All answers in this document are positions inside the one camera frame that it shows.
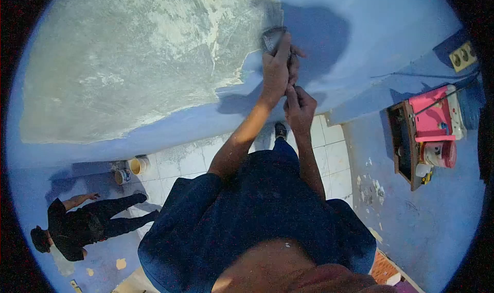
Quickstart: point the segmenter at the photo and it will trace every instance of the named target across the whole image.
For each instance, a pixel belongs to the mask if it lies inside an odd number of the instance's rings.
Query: black hair
[[[40,228],[39,225],[35,229],[31,230],[31,239],[33,240],[34,248],[41,253],[50,252],[50,243],[48,242],[48,236],[46,232]]]

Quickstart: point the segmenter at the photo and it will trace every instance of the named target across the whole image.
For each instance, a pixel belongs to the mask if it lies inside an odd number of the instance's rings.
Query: black pants
[[[111,219],[119,212],[137,203],[143,203],[145,200],[146,196],[144,194],[136,193],[128,197],[121,197],[120,199],[97,201],[83,208],[98,217],[103,225],[103,236],[100,239],[102,241],[132,232],[146,223],[154,221],[158,215],[158,212],[154,211],[142,217]]]

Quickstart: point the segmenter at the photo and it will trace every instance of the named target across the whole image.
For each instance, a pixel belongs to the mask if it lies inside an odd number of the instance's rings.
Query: blue painted wall
[[[423,290],[440,292],[465,256],[482,211],[485,185],[479,180],[478,131],[469,130],[456,142],[453,169],[437,168],[432,181],[414,192],[401,175],[394,174],[390,128],[383,111],[345,123],[344,132],[351,146],[357,215],[383,238],[377,246]],[[375,191],[372,204],[362,199],[361,191],[374,190],[373,180],[384,188],[382,205]]]
[[[28,245],[32,245],[32,228],[36,225],[43,229],[48,227],[46,211],[55,198],[64,201],[72,196],[90,192],[98,192],[101,200],[123,196],[121,186],[115,183],[111,173],[81,175],[91,170],[78,166],[14,170],[10,173],[12,198]],[[120,216],[130,215],[124,211],[116,217]],[[88,245],[84,247],[87,250],[86,259],[75,262],[74,273],[67,277],[60,274],[50,253],[39,253],[33,247],[31,252],[56,291],[73,291],[69,282],[75,279],[83,292],[104,293],[113,290],[140,267],[137,257],[139,241],[139,236],[134,231],[102,243]],[[122,258],[126,259],[127,266],[117,270],[116,261]],[[94,271],[92,277],[88,275],[86,268]]]
[[[319,102],[318,113],[335,108],[429,53],[461,29],[445,0],[281,0],[284,24],[293,42],[306,50],[300,84]],[[8,117],[11,168],[63,166],[75,162],[128,159],[232,131],[259,93],[260,54],[244,65],[242,85],[217,90],[218,103],[178,111],[129,133],[126,138],[91,144],[23,144],[23,78],[31,43],[19,65]],[[278,106],[272,120],[282,119]]]
[[[362,210],[370,209],[369,214],[361,216],[363,219],[367,216],[366,224],[383,236],[385,244],[380,247],[405,272],[425,290],[439,291],[466,252],[479,218],[477,211],[482,203],[483,186],[475,171],[476,132],[469,132],[468,137],[459,142],[458,164],[454,170],[437,173],[431,185],[411,193],[401,176],[392,174],[392,161],[386,156],[387,130],[379,111],[423,88],[434,88],[445,81],[454,82],[472,70],[467,69],[459,75],[454,73],[447,65],[445,52],[441,52],[441,49],[447,50],[441,47],[445,41],[462,37],[458,33],[462,28],[459,20],[445,0],[281,2],[285,25],[293,35],[293,42],[308,55],[307,60],[301,61],[300,85],[318,100],[317,113],[332,109],[334,123],[354,119],[345,125],[355,163],[353,177],[368,173],[386,190],[383,206],[368,208],[358,203],[360,214]],[[51,200],[55,195],[49,180],[52,175],[69,178],[100,173],[82,173],[74,169],[72,163],[129,159],[136,154],[149,154],[232,131],[242,122],[260,92],[261,57],[255,52],[244,63],[244,84],[218,89],[217,103],[178,111],[136,129],[122,139],[91,144],[23,144],[18,124],[23,111],[25,68],[35,35],[36,30],[19,65],[7,121],[7,160],[12,193],[27,237],[29,230],[37,224],[46,228],[47,198]],[[393,74],[396,72],[449,78]],[[283,116],[281,106],[278,106],[271,120]],[[370,167],[365,166],[368,157],[373,160]],[[110,176],[90,176],[93,177],[72,180],[73,188],[69,187],[60,198],[94,191],[94,187],[99,187],[98,191],[109,189],[108,197],[119,195],[120,189]],[[95,178],[94,182],[88,181],[92,178]],[[61,187],[69,181],[62,182]],[[138,266],[137,243],[134,232],[89,246],[87,261],[77,263],[74,273],[83,291],[96,291],[96,287],[101,292],[109,291],[127,277]],[[116,259],[122,258],[122,252],[126,253],[127,268],[116,271],[114,264]],[[58,273],[51,255],[33,254],[56,289],[69,291],[70,279]],[[94,269],[93,277],[88,277],[86,267]]]

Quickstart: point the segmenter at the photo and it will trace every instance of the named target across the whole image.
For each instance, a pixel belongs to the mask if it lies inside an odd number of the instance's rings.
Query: hand
[[[285,118],[296,139],[310,140],[310,127],[316,107],[317,101],[305,92],[302,87],[287,87],[287,100],[283,109],[285,110]]]
[[[87,198],[88,198],[88,199],[91,199],[91,200],[93,200],[93,201],[97,200],[97,199],[98,199],[98,197],[99,197],[99,194],[98,194],[98,193],[96,193],[96,192],[93,192],[93,193],[90,193],[90,194],[88,194],[88,195],[87,195]]]
[[[292,37],[286,33],[281,39],[276,55],[262,55],[263,89],[260,99],[273,109],[285,95],[288,85],[294,85],[298,79],[299,61],[297,55],[305,57],[296,46],[290,45]]]

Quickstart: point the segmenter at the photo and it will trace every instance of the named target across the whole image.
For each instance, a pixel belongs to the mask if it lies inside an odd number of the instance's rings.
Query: red container
[[[454,141],[424,142],[420,159],[428,165],[453,168],[456,164],[456,143]]]

